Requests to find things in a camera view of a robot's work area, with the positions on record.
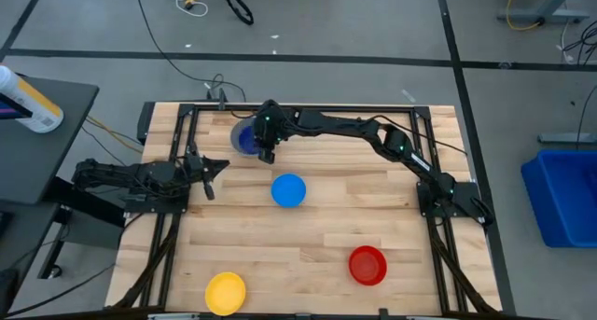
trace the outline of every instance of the concrete floor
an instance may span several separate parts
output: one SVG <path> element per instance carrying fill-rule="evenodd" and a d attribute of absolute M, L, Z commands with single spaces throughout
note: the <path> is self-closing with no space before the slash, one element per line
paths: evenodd
<path fill-rule="evenodd" d="M 437 0 L 245 0 L 256 16 L 252 27 L 236 20 L 219 0 L 202 0 L 210 11 L 201 19 L 182 14 L 172 0 L 143 1 L 155 36 L 165 51 L 275 51 L 295 55 L 450 59 Z M 540 1 L 516 0 L 514 6 Z M 593 1 L 568 0 L 568 5 L 589 10 L 597 18 Z M 8 38 L 28 2 L 0 0 L 0 43 Z M 506 0 L 448 0 L 448 4 L 462 60 L 560 62 L 556 45 L 560 42 L 561 26 L 517 33 L 494 18 Z M 585 21 L 571 25 L 567 41 L 576 40 L 587 24 Z M 136 0 L 40 0 L 12 48 L 156 52 Z M 100 94 L 91 115 L 130 135 L 135 134 L 144 101 L 200 99 L 206 92 L 202 83 L 180 76 L 163 60 L 9 55 L 4 63 L 32 77 L 98 85 Z M 226 80 L 243 86 L 250 102 L 273 98 L 280 102 L 409 104 L 410 100 L 401 93 L 407 90 L 417 104 L 455 105 L 465 131 L 450 67 L 248 61 L 175 63 L 195 77 L 211 78 L 222 73 Z M 538 133 L 576 129 L 582 102 L 597 84 L 595 77 L 595 73 L 465 69 L 511 294 L 520 315 L 592 318 L 597 251 L 551 249 L 543 244 L 520 167 L 542 148 L 536 142 Z M 230 99 L 240 98 L 237 90 L 227 92 Z M 590 106 L 585 118 L 585 128 L 589 130 L 597 127 L 597 118 L 590 115 L 593 110 L 594 106 Z M 103 132 L 92 127 L 89 130 L 97 133 L 106 147 L 125 162 L 139 160 L 137 154 Z M 70 178 L 76 163 L 85 158 L 114 162 L 82 132 L 59 175 Z M 84 280 L 109 265 L 116 251 L 68 244 L 58 260 L 65 269 L 64 276 L 49 281 L 35 279 L 43 255 L 44 251 L 37 257 L 13 310 Z M 106 273 L 76 293 L 23 316 L 100 309 L 109 279 L 110 274 Z"/>

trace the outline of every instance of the yellow bowl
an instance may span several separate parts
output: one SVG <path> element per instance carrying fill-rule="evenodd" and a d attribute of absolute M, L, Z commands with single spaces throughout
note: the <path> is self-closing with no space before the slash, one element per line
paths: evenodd
<path fill-rule="evenodd" d="M 212 313 L 231 315 L 243 306 L 246 288 L 243 279 L 233 272 L 217 274 L 205 289 L 205 303 Z"/>

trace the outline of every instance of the yellow label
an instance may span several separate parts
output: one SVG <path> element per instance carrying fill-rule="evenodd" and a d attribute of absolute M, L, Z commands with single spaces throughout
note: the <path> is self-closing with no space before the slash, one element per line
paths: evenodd
<path fill-rule="evenodd" d="M 36 100 L 39 104 L 44 106 L 47 110 L 49 110 L 52 114 L 56 115 L 57 117 L 60 115 L 60 108 L 55 105 L 52 101 L 46 98 L 46 96 L 42 95 L 41 92 L 37 91 L 37 89 L 33 88 L 29 83 L 19 77 L 19 89 L 25 91 L 31 98 Z"/>

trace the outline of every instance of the wood surface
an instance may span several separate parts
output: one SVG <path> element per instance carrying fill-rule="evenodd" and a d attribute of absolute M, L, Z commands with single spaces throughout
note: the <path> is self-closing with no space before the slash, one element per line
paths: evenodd
<path fill-rule="evenodd" d="M 156 104 L 143 162 L 167 160 L 177 107 Z M 430 109 L 436 139 L 463 148 L 454 108 Z M 410 126 L 406 114 L 384 115 Z M 208 312 L 208 282 L 222 271 L 233 271 L 246 283 L 242 313 L 376 314 L 380 308 L 390 314 L 440 313 L 417 177 L 411 171 L 378 156 L 365 141 L 331 135 L 292 137 L 276 148 L 276 162 L 268 165 L 234 151 L 229 134 L 237 121 L 230 112 L 200 113 L 199 151 L 230 160 L 230 166 L 214 182 L 215 200 L 206 200 L 201 184 L 193 186 L 178 236 L 167 310 Z M 469 180 L 464 154 L 445 146 L 437 146 L 437 153 L 442 171 Z M 424 154 L 429 160 L 427 148 Z M 285 173 L 306 182 L 307 196 L 298 208 L 277 207 L 271 198 L 271 182 Z M 143 216 L 122 237 L 107 305 L 122 297 L 145 266 L 154 223 L 155 216 Z M 452 223 L 461 267 L 479 293 L 500 309 L 482 228 L 466 218 Z M 365 244 L 380 248 L 388 261 L 387 275 L 376 286 L 359 285 L 348 272 L 351 251 Z M 455 310 L 451 275 L 445 266 L 444 271 Z M 154 302 L 157 294 L 154 288 Z"/>

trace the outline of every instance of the black table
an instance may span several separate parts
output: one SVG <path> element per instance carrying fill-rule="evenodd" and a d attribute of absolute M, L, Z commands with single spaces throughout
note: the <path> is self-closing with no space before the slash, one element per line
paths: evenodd
<path fill-rule="evenodd" d="M 116 205 L 74 190 L 70 183 L 56 176 L 99 89 L 79 83 L 25 79 L 62 109 L 64 120 L 53 132 L 41 134 L 15 120 L 0 120 L 0 212 L 12 215 L 7 229 L 0 234 L 0 270 L 18 260 L 14 265 L 19 271 L 18 286 L 51 224 L 58 222 L 62 228 L 38 274 L 39 278 L 49 278 L 72 213 L 63 205 L 111 225 L 124 226 L 122 210 Z"/>

